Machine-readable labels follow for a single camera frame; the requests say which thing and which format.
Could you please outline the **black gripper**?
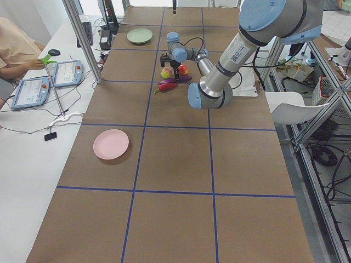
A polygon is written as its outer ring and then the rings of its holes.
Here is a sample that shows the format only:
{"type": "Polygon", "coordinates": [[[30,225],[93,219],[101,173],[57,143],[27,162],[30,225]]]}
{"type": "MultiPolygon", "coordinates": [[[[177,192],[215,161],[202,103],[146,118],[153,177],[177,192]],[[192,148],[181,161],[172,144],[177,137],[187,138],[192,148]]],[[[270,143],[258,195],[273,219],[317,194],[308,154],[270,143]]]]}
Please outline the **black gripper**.
{"type": "Polygon", "coordinates": [[[170,66],[173,68],[174,78],[176,81],[178,81],[179,80],[179,68],[178,68],[179,62],[170,58],[170,56],[167,53],[165,53],[165,54],[162,54],[160,57],[161,67],[164,68],[166,63],[169,63],[170,66]]]}

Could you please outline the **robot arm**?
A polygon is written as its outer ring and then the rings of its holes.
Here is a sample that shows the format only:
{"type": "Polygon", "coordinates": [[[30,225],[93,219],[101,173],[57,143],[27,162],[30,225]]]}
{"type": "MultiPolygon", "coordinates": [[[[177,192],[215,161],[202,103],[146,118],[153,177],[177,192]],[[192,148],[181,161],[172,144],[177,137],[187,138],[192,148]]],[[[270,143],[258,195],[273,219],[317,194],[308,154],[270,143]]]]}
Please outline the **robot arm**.
{"type": "Polygon", "coordinates": [[[203,48],[186,47],[176,32],[167,34],[168,53],[160,57],[163,66],[178,67],[186,60],[196,62],[201,79],[188,88],[188,102],[195,109],[217,109],[230,104],[233,90],[229,81],[247,59],[274,37],[282,44],[298,44],[320,36],[324,1],[244,1],[239,12],[239,31],[219,60],[213,64],[203,48]]]}

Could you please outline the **person hand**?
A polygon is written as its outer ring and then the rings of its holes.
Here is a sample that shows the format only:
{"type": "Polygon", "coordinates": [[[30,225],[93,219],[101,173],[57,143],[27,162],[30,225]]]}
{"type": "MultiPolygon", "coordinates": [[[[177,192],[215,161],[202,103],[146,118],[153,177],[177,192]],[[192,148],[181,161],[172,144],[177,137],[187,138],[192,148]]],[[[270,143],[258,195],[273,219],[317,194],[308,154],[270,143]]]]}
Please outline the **person hand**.
{"type": "Polygon", "coordinates": [[[44,63],[41,59],[33,59],[26,63],[27,70],[41,70],[44,69],[44,63]]]}

